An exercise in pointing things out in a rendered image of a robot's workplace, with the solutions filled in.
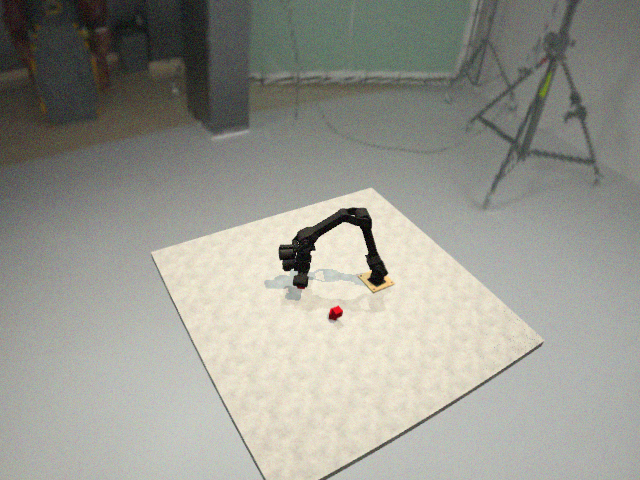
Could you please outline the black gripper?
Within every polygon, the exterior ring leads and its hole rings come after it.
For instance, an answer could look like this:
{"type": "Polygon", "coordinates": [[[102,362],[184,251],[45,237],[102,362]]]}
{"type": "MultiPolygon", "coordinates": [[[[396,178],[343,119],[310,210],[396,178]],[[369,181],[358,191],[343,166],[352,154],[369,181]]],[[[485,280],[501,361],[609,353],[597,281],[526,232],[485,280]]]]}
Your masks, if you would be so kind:
{"type": "Polygon", "coordinates": [[[310,270],[311,259],[312,259],[311,255],[310,255],[310,259],[308,261],[305,261],[305,262],[299,261],[296,258],[298,274],[295,275],[294,278],[293,278],[293,286],[297,286],[297,287],[307,287],[308,286],[309,277],[307,277],[307,274],[308,274],[308,272],[310,270]]]}

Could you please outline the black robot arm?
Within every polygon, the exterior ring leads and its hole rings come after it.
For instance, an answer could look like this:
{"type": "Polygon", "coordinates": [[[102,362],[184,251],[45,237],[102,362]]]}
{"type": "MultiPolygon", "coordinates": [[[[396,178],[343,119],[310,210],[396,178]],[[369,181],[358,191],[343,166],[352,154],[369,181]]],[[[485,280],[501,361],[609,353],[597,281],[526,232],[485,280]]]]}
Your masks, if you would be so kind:
{"type": "Polygon", "coordinates": [[[365,255],[365,257],[370,270],[372,270],[371,276],[367,280],[375,287],[379,287],[387,283],[384,279],[389,272],[376,248],[372,233],[372,218],[368,210],[363,207],[352,207],[348,209],[341,208],[338,212],[324,219],[320,223],[312,227],[306,227],[299,230],[297,235],[292,239],[292,244],[281,244],[279,247],[279,260],[283,260],[282,269],[285,272],[291,271],[291,269],[297,271],[296,258],[299,261],[308,261],[310,259],[311,251],[316,250],[314,243],[317,239],[343,222],[360,226],[363,232],[368,249],[368,255],[365,255]]]}

